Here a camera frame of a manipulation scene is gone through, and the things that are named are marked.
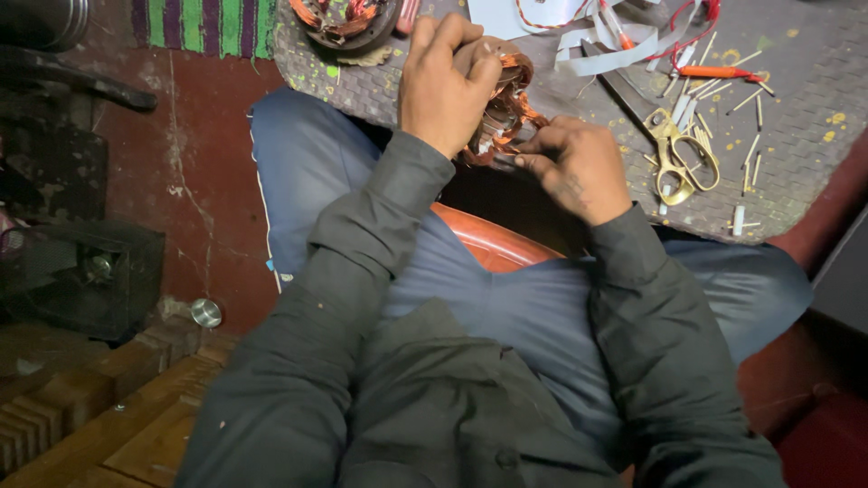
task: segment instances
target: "jacket button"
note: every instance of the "jacket button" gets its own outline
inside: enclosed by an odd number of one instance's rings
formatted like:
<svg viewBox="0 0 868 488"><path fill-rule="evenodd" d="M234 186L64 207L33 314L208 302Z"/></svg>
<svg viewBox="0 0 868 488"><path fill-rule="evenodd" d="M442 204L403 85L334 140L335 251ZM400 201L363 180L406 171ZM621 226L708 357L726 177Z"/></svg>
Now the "jacket button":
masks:
<svg viewBox="0 0 868 488"><path fill-rule="evenodd" d="M505 471L512 471L518 467L518 453L511 449L498 451L494 460Z"/></svg>

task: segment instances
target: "cracked floor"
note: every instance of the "cracked floor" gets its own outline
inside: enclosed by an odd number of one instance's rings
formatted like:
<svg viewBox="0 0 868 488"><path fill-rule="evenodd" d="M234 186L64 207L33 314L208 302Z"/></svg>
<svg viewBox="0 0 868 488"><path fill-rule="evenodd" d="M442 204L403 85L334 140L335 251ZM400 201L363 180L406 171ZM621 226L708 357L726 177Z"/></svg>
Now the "cracked floor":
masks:
<svg viewBox="0 0 868 488"><path fill-rule="evenodd" d="M95 0L90 8L93 26L64 57L159 99L151 114L110 103L95 110L95 132L109 145L107 217L165 232L163 294L215 300L224 310L221 329L247 332L265 318L277 289L266 267L266 217L245 115L283 80L266 60L130 49L119 42L128 29L123 2ZM865 203L866 155L863 134L805 219L772 239L809 272ZM797 411L813 385L837 381L801 324L739 371L759 432Z"/></svg>

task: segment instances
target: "table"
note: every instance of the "table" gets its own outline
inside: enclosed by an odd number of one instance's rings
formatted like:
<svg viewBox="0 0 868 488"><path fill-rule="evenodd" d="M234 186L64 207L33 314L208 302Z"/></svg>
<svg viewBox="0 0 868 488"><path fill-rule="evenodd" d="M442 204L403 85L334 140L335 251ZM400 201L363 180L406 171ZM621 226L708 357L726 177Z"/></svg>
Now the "table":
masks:
<svg viewBox="0 0 868 488"><path fill-rule="evenodd" d="M332 2L335 13L345 3ZM619 5L625 22L664 25L681 1L663 0L661 7L643 9ZM612 101L599 81L579 96L590 76L575 77L553 69L556 46L563 31L587 27L577 21L560 30L521 37L514 43L530 57L536 73L528 88L531 105L548 117L580 116L608 125L621 144L628 185L651 221L702 237L726 242L759 243L792 227L828 182L829 176L865 128L868 113L868 11L842 3L808 3L796 0L729 0L724 2L718 36L706 64L738 61L757 49L763 53L741 68L770 75L769 85L778 97L763 100L764 127L758 148L762 165L752 191L742 196L741 169L755 135L753 103L727 116L725 113L758 87L742 80L718 96L700 102L720 159L720 184L708 192L696 192L686 202L658 215L654 168L642 155L652 155L651 143ZM504 1L504 8L512 8ZM443 16L458 11L468 16L465 0L423 0L421 13ZM696 31L704 28L694 26ZM707 39L700 41L699 54ZM311 46L288 2L278 2L274 29L274 59L286 82L294 89L317 96L347 114L386 127L397 123L398 80L409 43L393 38L392 56L386 64L360 68L339 65L330 53ZM666 109L674 106L681 84L668 98L657 98L665 89L671 69L661 62L655 72L646 63L628 67L628 73L646 96ZM736 205L746 206L746 222L760 225L732 236L727 224Z"/></svg>

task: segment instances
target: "blue jeans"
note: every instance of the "blue jeans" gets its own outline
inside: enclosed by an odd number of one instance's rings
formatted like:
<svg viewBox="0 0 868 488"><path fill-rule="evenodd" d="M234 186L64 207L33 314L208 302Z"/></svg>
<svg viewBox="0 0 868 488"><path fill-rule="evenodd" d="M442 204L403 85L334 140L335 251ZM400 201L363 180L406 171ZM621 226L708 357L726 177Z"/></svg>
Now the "blue jeans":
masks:
<svg viewBox="0 0 868 488"><path fill-rule="evenodd" d="M289 88L256 102L248 117L269 252L282 287L305 264L306 238L319 211L364 185L380 151L338 110ZM736 363L781 335L811 302L805 274L776 247L713 241L666 241L664 247L702 285ZM429 211L382 320L395 320L433 296L444 299L468 334L513 346L575 429L591 437L612 466L623 465L629 462L623 423L586 310L593 263L549 260L493 274Z"/></svg>

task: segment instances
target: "hand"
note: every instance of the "hand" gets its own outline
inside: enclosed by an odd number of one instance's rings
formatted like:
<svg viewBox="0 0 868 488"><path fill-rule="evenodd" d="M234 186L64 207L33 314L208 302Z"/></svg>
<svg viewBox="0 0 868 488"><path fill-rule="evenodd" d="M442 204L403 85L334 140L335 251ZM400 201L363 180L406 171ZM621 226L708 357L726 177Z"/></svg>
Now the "hand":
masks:
<svg viewBox="0 0 868 488"><path fill-rule="evenodd" d="M398 126L447 158L467 145L482 120L500 78L500 60L480 45L465 78L452 67L452 53L477 40L483 26L457 13L443 21L416 19L398 92Z"/></svg>
<svg viewBox="0 0 868 488"><path fill-rule="evenodd" d="M633 206L621 151L604 127L559 115L518 150L516 164L536 175L556 202L592 227ZM543 153L557 154L557 162Z"/></svg>

